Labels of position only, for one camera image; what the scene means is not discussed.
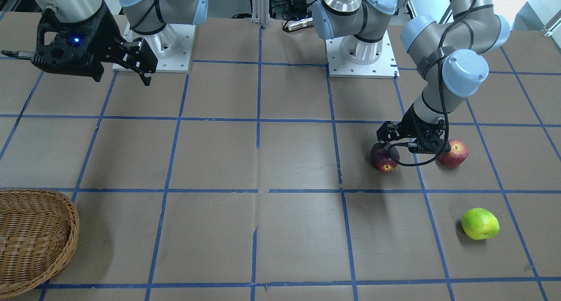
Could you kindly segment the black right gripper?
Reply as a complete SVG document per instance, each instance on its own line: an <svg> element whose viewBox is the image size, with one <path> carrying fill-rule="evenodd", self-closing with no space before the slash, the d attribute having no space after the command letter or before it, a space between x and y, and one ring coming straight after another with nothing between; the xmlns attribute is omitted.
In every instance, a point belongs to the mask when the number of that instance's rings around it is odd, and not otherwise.
<svg viewBox="0 0 561 301"><path fill-rule="evenodd" d="M91 77L99 82L104 74L102 63L116 63L137 73L148 87L158 59L146 39L125 41L104 1L90 18L78 23L62 23L54 9L44 10L33 65L46 73Z"/></svg>

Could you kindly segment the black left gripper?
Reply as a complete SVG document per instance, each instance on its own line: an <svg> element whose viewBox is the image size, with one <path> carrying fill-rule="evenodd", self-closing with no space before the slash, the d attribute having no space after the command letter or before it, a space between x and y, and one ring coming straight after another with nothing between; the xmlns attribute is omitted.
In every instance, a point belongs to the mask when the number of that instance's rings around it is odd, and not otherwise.
<svg viewBox="0 0 561 301"><path fill-rule="evenodd" d="M426 122L411 106L398 124L385 121L377 129L376 138L381 144L399 141L401 138L413 138L415 146L408 148L411 153L437 155L436 161L439 163L450 163L451 141L441 137L446 134L446 126L443 118L437 118L436 123Z"/></svg>

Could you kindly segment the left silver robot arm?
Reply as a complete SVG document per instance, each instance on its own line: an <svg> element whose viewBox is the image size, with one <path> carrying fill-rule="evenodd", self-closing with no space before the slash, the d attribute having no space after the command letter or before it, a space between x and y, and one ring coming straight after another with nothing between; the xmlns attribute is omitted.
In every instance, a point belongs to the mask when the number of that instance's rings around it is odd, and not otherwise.
<svg viewBox="0 0 561 301"><path fill-rule="evenodd" d="M427 85L399 123L386 121L377 130L370 153L375 165L399 164L399 146L433 159L450 152L449 115L486 80L489 66L482 54L509 37L509 22L494 12L493 0L449 1L451 23L420 15L401 32L401 43ZM380 60L396 9L397 0L316 0L311 15L327 45L342 40L337 58L366 67Z"/></svg>

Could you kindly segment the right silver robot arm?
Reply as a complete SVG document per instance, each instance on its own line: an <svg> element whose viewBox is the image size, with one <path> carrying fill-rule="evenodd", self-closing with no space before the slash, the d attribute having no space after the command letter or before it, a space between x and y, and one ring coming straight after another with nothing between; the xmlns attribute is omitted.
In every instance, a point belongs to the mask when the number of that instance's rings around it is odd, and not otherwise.
<svg viewBox="0 0 561 301"><path fill-rule="evenodd" d="M29 60L51 74L91 77L99 82L103 63L137 73L150 85L158 62L178 50L173 25L202 25L208 0L118 0L133 39L120 32L104 0L35 0L42 9L36 49L3 54Z"/></svg>

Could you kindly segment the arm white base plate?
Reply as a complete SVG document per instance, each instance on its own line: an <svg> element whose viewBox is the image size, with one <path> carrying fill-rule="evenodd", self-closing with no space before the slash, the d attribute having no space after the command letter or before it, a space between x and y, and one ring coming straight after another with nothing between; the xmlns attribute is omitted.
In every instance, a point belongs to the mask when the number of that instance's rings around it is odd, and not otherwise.
<svg viewBox="0 0 561 301"><path fill-rule="evenodd" d="M167 24L161 32L143 36L158 59L157 73L190 71L197 29L196 25Z"/></svg>
<svg viewBox="0 0 561 301"><path fill-rule="evenodd" d="M354 36L327 39L325 51L333 78L399 77L394 51L386 31L381 41L366 43Z"/></svg>

